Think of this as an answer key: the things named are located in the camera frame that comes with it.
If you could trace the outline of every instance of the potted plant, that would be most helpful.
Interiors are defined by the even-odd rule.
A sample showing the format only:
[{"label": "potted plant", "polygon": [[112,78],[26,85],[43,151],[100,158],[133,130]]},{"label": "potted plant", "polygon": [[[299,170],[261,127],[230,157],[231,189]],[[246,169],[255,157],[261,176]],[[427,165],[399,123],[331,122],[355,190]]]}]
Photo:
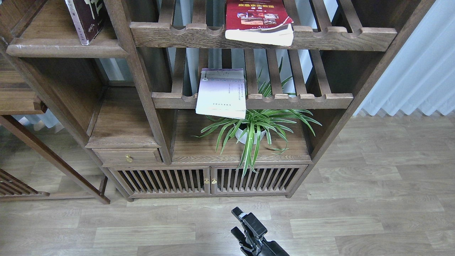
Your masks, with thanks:
[{"label": "potted plant", "polygon": [[[287,82],[292,80],[292,77],[288,77],[281,82],[283,87]],[[265,97],[270,97],[272,95],[272,89],[270,81],[264,82],[259,87],[258,92],[263,94]],[[245,119],[234,119],[234,118],[212,118],[207,116],[208,119],[214,123],[204,127],[201,130],[202,135],[196,136],[198,138],[203,138],[217,129],[220,128],[217,137],[217,144],[215,151],[218,151],[218,148],[221,144],[221,152],[223,153],[224,147],[228,140],[236,137],[237,143],[241,142],[245,144],[243,148],[242,155],[240,156],[240,163],[237,169],[243,167],[244,176],[248,169],[254,171],[254,165],[259,154],[259,142],[262,137],[267,138],[267,143],[272,144],[272,134],[277,134],[284,141],[286,141],[285,148],[271,148],[271,150],[276,151],[276,154],[281,154],[287,150],[288,139],[286,136],[286,131],[293,133],[293,131],[286,126],[289,123],[296,123],[294,119],[302,121],[308,126],[310,131],[314,134],[314,130],[311,127],[310,123],[315,123],[321,125],[318,121],[309,117],[313,114],[306,109],[248,109],[246,112]]]}]

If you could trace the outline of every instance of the wooden bookshelf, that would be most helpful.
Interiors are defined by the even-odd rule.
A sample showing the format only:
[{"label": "wooden bookshelf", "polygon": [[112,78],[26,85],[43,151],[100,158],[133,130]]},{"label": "wooden bookshelf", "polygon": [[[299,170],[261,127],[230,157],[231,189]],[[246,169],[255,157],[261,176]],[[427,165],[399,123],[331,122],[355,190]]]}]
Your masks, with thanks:
[{"label": "wooden bookshelf", "polygon": [[[294,19],[290,47],[225,39],[224,26],[213,26],[207,19],[210,2],[206,0],[194,0],[192,22],[186,26],[174,23],[174,0],[161,5],[156,0],[105,0],[111,22],[90,46],[82,46],[64,1],[18,1],[22,5],[9,5],[16,8],[14,12],[0,16],[0,34],[5,38],[0,50],[9,54],[28,85],[122,195],[132,200],[292,196],[435,0],[338,0],[333,20],[322,0],[308,0],[315,29],[300,24],[294,0],[284,0]],[[177,47],[173,74],[168,47]],[[290,149],[281,155],[261,142],[258,170],[267,174],[270,183],[254,181],[253,174],[238,177],[242,146],[234,140],[220,156],[214,151],[215,133],[192,137],[210,121],[194,113],[197,94],[184,92],[187,47],[199,48],[199,71],[208,66],[209,48],[222,48],[225,68],[230,67],[230,49],[244,49],[248,109],[307,108],[323,124],[315,127],[315,137],[300,123],[293,126]],[[258,93],[253,49],[266,49],[270,97]],[[281,90],[275,49],[288,51],[296,97]],[[311,55],[307,81],[300,49]],[[125,58],[133,81],[107,81],[93,61],[114,57]],[[13,75],[4,77],[14,80]],[[273,147],[284,146],[274,138]],[[229,177],[236,177],[236,182]]]},{"label": "wooden bookshelf", "polygon": [[36,17],[6,51],[16,57],[122,58],[110,21],[89,46],[81,45],[65,1],[47,0]]}]

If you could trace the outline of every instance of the drawer knob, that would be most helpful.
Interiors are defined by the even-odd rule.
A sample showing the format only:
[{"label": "drawer knob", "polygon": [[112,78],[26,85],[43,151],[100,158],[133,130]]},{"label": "drawer knob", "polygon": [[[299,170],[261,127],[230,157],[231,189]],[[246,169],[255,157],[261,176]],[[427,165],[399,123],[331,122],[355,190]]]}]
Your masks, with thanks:
[{"label": "drawer knob", "polygon": [[130,155],[126,155],[126,161],[129,163],[133,162],[133,158]]}]

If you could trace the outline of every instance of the white booklet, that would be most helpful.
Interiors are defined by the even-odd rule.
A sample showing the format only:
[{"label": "white booklet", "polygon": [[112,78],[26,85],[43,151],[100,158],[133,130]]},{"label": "white booklet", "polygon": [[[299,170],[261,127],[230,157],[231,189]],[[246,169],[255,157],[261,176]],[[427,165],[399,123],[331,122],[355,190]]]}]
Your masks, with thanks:
[{"label": "white booklet", "polygon": [[243,69],[202,69],[196,114],[244,119],[246,111]]}]

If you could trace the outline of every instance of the small drawer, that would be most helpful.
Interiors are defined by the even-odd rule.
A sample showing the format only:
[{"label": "small drawer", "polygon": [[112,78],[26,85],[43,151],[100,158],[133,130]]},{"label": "small drawer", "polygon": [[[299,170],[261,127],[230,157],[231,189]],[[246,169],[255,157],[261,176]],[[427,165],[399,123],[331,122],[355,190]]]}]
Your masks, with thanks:
[{"label": "small drawer", "polygon": [[157,148],[94,148],[103,167],[132,167],[161,163]]}]

